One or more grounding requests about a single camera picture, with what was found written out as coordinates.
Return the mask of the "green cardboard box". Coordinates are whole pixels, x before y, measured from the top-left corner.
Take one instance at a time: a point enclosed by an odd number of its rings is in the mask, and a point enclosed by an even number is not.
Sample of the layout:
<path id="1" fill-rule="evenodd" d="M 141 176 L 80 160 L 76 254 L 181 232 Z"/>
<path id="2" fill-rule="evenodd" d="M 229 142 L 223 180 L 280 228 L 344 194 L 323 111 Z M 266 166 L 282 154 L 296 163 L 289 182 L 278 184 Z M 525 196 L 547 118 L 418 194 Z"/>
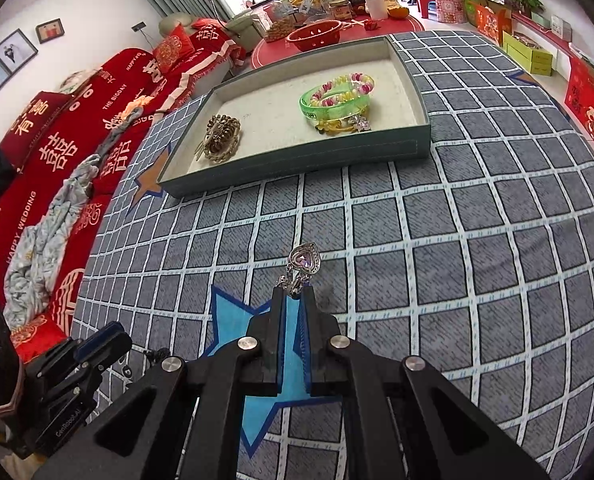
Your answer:
<path id="1" fill-rule="evenodd" d="M 517 34 L 503 32 L 503 49 L 527 73 L 540 76 L 552 75 L 552 53 L 520 32 Z"/>

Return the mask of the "green jewelry tray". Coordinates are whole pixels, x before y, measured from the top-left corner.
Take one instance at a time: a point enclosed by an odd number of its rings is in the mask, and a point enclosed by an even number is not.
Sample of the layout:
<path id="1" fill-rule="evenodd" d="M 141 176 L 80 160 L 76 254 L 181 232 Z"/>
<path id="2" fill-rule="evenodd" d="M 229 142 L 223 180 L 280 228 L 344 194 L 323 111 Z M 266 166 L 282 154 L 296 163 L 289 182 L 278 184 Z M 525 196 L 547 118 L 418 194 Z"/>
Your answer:
<path id="1" fill-rule="evenodd" d="M 370 95 L 367 131 L 318 133 L 300 98 L 336 76 L 363 73 Z M 233 117 L 241 142 L 226 162 L 197 157 L 209 119 Z M 201 101 L 160 171 L 159 185 L 177 198 L 273 177 L 363 162 L 425 158 L 431 124 L 395 37 L 355 40 L 285 58 L 213 88 Z"/>

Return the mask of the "red square pillow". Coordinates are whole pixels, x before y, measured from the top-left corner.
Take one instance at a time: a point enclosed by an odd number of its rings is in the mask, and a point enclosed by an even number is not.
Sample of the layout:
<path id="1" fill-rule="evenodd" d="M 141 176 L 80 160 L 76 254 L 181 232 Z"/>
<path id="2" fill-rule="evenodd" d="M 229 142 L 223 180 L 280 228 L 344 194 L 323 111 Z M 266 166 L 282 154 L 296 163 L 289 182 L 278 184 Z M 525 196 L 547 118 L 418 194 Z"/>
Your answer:
<path id="1" fill-rule="evenodd" d="M 193 52 L 194 46 L 190 36 L 186 33 L 183 26 L 178 24 L 154 49 L 153 55 L 155 56 L 159 70 L 163 74 L 167 74 L 175 64 Z"/>

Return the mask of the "small red framed picture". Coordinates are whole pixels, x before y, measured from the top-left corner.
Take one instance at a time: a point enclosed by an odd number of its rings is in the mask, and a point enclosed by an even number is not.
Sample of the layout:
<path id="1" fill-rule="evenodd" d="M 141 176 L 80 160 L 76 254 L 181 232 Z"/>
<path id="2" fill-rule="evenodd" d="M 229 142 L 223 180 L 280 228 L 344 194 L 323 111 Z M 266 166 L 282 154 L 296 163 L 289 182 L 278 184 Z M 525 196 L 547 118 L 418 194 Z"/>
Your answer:
<path id="1" fill-rule="evenodd" d="M 65 35 L 62 21 L 59 18 L 44 22 L 36 26 L 36 35 L 40 44 L 58 39 Z"/>

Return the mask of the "grey checked blanket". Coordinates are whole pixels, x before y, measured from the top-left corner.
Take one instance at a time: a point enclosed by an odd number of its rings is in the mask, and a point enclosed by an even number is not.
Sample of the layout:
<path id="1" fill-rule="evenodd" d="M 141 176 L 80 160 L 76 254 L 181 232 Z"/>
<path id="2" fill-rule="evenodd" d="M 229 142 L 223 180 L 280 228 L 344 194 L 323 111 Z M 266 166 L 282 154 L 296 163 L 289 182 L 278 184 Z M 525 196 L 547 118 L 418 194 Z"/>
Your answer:
<path id="1" fill-rule="evenodd" d="M 134 346 L 99 404 L 146 370 L 242 336 L 294 246 L 319 307 L 374 353 L 423 356 L 554 479 L 594 448 L 594 154 L 555 101 L 475 32 L 393 38 L 431 152 L 177 200 L 156 188 L 196 112 L 154 126 L 104 214 L 72 333 L 122 323 Z"/>

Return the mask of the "silver heart pendant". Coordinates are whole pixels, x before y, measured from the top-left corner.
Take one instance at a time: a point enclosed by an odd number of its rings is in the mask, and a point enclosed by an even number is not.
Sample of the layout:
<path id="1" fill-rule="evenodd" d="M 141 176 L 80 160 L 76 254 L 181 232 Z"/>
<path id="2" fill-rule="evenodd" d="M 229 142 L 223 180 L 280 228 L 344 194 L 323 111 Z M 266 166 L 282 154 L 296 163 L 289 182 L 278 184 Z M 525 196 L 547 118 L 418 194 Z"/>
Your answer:
<path id="1" fill-rule="evenodd" d="M 314 243 L 296 246 L 287 257 L 284 273 L 277 281 L 277 286 L 289 296 L 297 298 L 303 288 L 310 284 L 321 269 L 321 255 Z"/>

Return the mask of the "framed wall picture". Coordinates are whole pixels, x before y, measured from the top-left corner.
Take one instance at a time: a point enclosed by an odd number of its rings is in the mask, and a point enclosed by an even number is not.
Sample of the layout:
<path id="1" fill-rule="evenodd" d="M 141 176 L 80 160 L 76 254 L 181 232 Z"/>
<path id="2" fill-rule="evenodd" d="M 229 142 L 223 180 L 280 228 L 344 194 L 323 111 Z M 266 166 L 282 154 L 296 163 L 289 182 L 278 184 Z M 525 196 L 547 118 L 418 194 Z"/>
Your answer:
<path id="1" fill-rule="evenodd" d="M 15 74 L 37 53 L 37 48 L 20 29 L 0 42 L 0 61 L 11 74 Z"/>

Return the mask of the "green translucent bangle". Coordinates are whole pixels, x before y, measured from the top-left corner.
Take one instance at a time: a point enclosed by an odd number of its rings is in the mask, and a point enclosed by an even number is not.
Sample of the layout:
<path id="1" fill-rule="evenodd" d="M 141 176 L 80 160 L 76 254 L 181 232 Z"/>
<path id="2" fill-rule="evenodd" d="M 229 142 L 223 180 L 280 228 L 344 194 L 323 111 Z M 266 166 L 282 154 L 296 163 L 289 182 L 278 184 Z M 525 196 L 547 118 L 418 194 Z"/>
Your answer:
<path id="1" fill-rule="evenodd" d="M 374 79 L 362 73 L 344 74 L 305 92 L 298 101 L 303 116 L 323 122 L 360 114 L 370 106 Z"/>

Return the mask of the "red sofa cover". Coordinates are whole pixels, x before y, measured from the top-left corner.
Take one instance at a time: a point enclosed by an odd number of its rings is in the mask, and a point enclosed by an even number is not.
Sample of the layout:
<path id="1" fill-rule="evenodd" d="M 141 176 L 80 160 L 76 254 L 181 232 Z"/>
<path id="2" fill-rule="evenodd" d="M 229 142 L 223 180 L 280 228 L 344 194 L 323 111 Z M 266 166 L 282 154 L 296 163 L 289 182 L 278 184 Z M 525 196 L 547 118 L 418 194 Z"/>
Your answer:
<path id="1" fill-rule="evenodd" d="M 49 305 L 28 325 L 11 330 L 14 348 L 24 363 L 70 336 L 77 294 L 96 233 L 115 188 L 127 173 L 148 130 L 192 98 L 198 81 L 227 66 L 241 64 L 246 51 L 222 28 L 207 23 L 189 35 L 194 52 L 167 74 L 153 51 L 127 48 L 96 70 L 71 96 L 38 93 L 15 122 L 16 132 L 36 135 L 20 169 L 0 196 L 0 309 L 3 280 L 22 231 L 37 224 L 72 171 L 96 152 L 119 124 L 119 114 L 140 96 L 150 96 L 146 113 L 152 119 L 132 126 L 120 137 L 128 156 L 101 170 L 92 194 L 68 237 L 64 259 Z"/>

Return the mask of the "potted green plant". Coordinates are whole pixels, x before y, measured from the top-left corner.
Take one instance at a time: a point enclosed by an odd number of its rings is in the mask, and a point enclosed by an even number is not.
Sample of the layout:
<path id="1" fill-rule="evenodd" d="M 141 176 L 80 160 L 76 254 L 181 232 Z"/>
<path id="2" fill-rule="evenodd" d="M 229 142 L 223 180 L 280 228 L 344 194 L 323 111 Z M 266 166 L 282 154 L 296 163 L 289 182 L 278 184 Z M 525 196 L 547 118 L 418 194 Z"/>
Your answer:
<path id="1" fill-rule="evenodd" d="M 544 10 L 541 0 L 508 0 L 513 9 L 518 13 L 532 17 L 533 13 L 541 13 Z"/>

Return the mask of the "red colander bowl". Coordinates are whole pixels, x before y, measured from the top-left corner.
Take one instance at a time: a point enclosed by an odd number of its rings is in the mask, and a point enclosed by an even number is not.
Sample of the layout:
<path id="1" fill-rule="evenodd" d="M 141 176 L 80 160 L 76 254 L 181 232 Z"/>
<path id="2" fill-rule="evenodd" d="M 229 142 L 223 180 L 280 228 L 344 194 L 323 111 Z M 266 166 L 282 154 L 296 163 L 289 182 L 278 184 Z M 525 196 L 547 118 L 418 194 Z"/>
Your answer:
<path id="1" fill-rule="evenodd" d="M 286 41 L 300 52 L 338 44 L 344 24 L 336 20 L 322 20 L 295 29 Z"/>

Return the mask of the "white mug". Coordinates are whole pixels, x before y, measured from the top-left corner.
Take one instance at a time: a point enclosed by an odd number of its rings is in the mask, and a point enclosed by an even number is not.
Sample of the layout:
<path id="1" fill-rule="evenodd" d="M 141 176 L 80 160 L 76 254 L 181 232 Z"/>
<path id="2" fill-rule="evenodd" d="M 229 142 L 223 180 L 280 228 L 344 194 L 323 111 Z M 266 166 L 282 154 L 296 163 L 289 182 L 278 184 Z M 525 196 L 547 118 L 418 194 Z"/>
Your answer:
<path id="1" fill-rule="evenodd" d="M 387 3 L 385 0 L 365 0 L 365 10 L 373 21 L 382 21 L 388 18 Z"/>

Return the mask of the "light blue crumpled cloth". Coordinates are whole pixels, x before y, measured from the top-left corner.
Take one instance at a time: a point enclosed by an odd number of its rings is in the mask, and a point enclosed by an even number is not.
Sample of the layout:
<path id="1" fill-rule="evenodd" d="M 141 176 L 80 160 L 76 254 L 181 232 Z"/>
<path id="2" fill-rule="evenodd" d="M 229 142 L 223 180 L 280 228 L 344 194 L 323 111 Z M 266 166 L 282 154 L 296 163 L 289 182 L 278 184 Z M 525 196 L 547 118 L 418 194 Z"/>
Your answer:
<path id="1" fill-rule="evenodd" d="M 4 274 L 6 303 L 3 317 L 11 330 L 28 325 L 49 305 L 68 237 L 92 194 L 92 182 L 101 170 L 128 156 L 120 137 L 132 126 L 152 119 L 146 109 L 150 96 L 140 96 L 119 114 L 119 124 L 93 154 L 63 181 L 46 214 L 34 226 L 26 226 Z"/>

